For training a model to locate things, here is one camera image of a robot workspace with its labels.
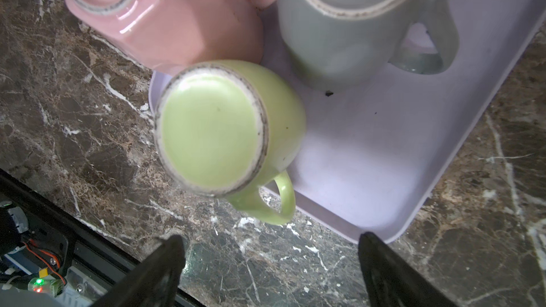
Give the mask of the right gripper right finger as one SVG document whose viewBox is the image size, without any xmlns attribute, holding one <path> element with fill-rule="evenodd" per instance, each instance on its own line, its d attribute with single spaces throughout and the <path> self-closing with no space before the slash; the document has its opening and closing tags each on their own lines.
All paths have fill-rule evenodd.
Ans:
<svg viewBox="0 0 546 307">
<path fill-rule="evenodd" d="M 358 258 L 371 306 L 454 306 L 376 234 L 358 241 Z"/>
</svg>

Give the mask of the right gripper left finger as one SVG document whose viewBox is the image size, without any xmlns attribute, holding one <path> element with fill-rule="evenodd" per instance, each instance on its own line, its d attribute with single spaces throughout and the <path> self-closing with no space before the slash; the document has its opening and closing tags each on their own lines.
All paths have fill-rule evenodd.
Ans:
<svg viewBox="0 0 546 307">
<path fill-rule="evenodd" d="M 162 239 L 160 246 L 94 306 L 173 306 L 186 265 L 183 237 Z"/>
</svg>

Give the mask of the light green mug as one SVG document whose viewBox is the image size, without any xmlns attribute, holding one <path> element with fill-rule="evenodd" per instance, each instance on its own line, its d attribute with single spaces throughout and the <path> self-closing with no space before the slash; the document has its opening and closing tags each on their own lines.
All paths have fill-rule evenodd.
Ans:
<svg viewBox="0 0 546 307">
<path fill-rule="evenodd" d="M 154 111 L 154 140 L 169 175 L 189 193 L 225 199 L 263 223 L 296 210 L 287 173 L 306 133 L 297 93 L 245 61 L 193 65 L 170 78 Z"/>
</svg>

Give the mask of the grey mug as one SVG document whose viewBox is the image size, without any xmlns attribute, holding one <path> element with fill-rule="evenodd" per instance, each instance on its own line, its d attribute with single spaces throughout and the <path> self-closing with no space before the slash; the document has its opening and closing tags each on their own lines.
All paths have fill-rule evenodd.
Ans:
<svg viewBox="0 0 546 307">
<path fill-rule="evenodd" d="M 338 92 L 385 64 L 421 75 L 447 70 L 459 50 L 448 0 L 277 0 L 294 72 Z"/>
</svg>

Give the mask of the pink faceted mug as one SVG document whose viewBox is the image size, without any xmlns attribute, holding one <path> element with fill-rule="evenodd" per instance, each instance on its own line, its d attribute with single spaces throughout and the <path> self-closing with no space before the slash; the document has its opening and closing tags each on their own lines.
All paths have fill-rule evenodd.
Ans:
<svg viewBox="0 0 546 307">
<path fill-rule="evenodd" d="M 264 53 L 261 10 L 276 0 L 65 0 L 69 10 L 112 45 L 155 71 Z"/>
</svg>

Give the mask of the lavender plastic tray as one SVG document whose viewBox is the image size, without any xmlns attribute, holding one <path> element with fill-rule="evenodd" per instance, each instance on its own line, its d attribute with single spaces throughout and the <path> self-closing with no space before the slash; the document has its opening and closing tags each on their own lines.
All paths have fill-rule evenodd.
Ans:
<svg viewBox="0 0 546 307">
<path fill-rule="evenodd" d="M 306 133 L 287 173 L 303 210 L 348 239 L 402 234 L 488 105 L 545 0 L 448 0 L 459 50 L 444 72 L 421 75 L 387 63 L 338 92 L 307 86 L 280 33 L 277 0 L 265 20 L 261 65 L 299 96 Z M 170 78 L 152 78 L 156 103 Z"/>
</svg>

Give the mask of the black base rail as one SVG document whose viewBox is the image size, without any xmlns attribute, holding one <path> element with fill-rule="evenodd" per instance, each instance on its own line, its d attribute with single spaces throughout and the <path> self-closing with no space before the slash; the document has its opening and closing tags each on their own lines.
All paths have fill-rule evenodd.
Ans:
<svg viewBox="0 0 546 307">
<path fill-rule="evenodd" d="M 1 172 L 1 253 L 22 245 L 36 265 L 43 264 L 68 286 L 70 269 L 81 270 L 106 290 L 140 262 L 7 172 Z M 200 306 L 179 287 L 173 306 Z"/>
</svg>

